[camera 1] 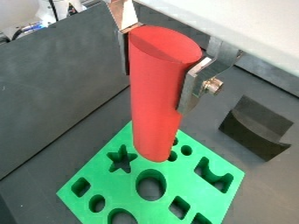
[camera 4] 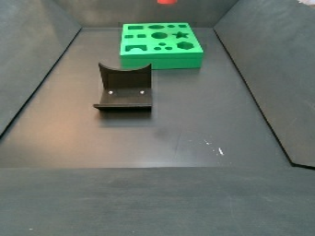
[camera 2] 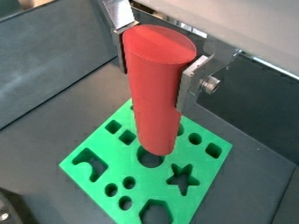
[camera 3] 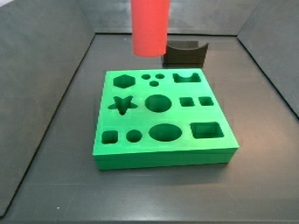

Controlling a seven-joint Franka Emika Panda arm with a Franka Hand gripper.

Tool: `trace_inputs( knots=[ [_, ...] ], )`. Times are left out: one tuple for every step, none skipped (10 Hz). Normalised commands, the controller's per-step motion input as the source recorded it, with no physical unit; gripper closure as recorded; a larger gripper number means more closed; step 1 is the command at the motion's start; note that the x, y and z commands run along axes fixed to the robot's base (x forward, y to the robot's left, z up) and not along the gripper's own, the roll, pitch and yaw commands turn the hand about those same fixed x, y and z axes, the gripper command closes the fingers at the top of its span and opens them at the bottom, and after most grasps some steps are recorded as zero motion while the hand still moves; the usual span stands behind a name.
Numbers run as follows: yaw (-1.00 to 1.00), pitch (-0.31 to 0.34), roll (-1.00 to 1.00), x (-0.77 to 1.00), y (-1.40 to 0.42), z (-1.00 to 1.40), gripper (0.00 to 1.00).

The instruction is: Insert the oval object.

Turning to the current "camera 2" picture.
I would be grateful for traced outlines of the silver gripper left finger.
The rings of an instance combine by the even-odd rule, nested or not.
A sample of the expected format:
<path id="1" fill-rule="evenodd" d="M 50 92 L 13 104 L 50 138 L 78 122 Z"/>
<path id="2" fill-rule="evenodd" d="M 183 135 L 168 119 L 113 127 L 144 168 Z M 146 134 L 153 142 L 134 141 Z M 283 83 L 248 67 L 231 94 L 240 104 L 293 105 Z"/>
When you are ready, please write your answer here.
<path id="1" fill-rule="evenodd" d="M 97 0 L 101 15 L 110 30 L 112 42 L 116 46 L 118 65 L 122 74 L 126 74 L 126 61 L 122 44 L 122 33 L 138 24 L 134 20 L 128 0 Z"/>

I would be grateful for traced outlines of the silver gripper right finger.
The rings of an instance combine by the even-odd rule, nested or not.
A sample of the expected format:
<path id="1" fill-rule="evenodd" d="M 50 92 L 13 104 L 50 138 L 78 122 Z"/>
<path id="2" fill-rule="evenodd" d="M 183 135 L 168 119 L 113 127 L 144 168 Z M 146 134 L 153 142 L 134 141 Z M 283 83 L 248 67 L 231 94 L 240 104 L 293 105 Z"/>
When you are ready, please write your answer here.
<path id="1" fill-rule="evenodd" d="M 221 40 L 207 37 L 204 54 L 181 71 L 176 110 L 183 114 L 196 102 L 200 92 L 213 94 L 220 80 L 215 73 L 235 60 L 241 50 Z"/>

